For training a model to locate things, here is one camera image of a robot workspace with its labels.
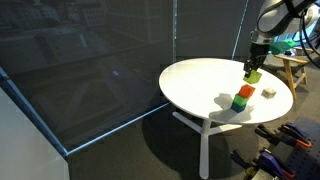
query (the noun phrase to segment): white table base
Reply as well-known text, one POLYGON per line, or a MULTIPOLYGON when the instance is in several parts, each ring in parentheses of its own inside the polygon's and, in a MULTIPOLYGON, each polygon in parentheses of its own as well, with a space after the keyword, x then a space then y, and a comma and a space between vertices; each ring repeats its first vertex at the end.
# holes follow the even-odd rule
POLYGON ((202 127, 198 126, 190 119, 184 117, 178 112, 173 112, 172 115, 201 134, 200 145, 200 167, 199 174, 202 179, 209 177, 209 136, 221 132, 229 131, 242 127, 242 125, 225 124, 211 128, 211 121, 203 120, 202 127))

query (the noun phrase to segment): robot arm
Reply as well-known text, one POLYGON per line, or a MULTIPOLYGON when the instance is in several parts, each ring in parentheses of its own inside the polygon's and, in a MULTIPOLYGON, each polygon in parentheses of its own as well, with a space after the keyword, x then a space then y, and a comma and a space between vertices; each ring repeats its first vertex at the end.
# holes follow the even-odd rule
POLYGON ((244 63, 245 77, 257 70, 264 62, 272 38, 281 34, 299 31, 300 19, 306 26, 318 19, 316 0, 266 0, 262 5, 257 26, 251 34, 250 57, 244 63))

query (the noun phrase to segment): small cube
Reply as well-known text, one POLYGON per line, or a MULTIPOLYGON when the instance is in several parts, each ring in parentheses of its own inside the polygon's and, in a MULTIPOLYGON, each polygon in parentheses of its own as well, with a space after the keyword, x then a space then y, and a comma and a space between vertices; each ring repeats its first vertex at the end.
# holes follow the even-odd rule
POLYGON ((243 106, 247 104, 248 99, 236 94, 234 96, 233 102, 238 104, 239 106, 243 106))
POLYGON ((239 96, 249 99, 256 88, 246 84, 243 85, 238 93, 239 96))
POLYGON ((237 113, 240 113, 241 111, 243 111, 246 108, 246 104, 243 106, 239 106, 238 104, 236 104, 235 102, 232 103, 231 105, 231 109, 234 110, 237 113))
POLYGON ((263 89, 261 95, 264 96, 267 99, 271 99, 271 98, 274 97, 274 95, 276 95, 276 93, 277 92, 272 88, 265 88, 265 89, 263 89))
POLYGON ((248 78, 244 77, 243 80, 249 84, 255 84, 260 81, 261 76, 262 76, 261 73, 255 71, 255 70, 252 70, 250 73, 250 76, 248 78))

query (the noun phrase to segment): white round table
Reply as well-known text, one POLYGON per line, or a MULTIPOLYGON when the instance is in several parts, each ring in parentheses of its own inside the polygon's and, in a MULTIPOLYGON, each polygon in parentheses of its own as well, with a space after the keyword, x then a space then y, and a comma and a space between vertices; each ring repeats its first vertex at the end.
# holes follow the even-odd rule
POLYGON ((260 81, 249 84, 255 88, 244 111, 230 109, 243 79, 243 63, 215 58, 181 61, 167 67, 160 75, 159 84, 166 98, 179 109, 203 119, 202 127, 178 112, 173 115, 201 134, 200 176, 209 177, 208 138, 212 134, 239 128, 244 124, 264 123, 286 114, 293 98, 289 88, 272 74, 259 69, 260 81), (272 88, 276 95, 267 99, 262 91, 272 88), (210 128, 211 122, 224 124, 210 128))

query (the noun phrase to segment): table top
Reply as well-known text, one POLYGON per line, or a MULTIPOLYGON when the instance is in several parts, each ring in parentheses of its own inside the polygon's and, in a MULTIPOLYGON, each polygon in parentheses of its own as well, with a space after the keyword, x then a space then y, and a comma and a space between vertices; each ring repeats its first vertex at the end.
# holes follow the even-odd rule
POLYGON ((293 98, 289 88, 277 77, 258 69, 260 81, 240 113, 230 109, 243 81, 243 63, 227 59, 199 58, 180 61, 160 75, 159 85, 166 98, 179 109, 202 119, 222 124, 255 124, 275 120, 286 114, 293 98), (262 91, 272 88, 272 99, 262 91))

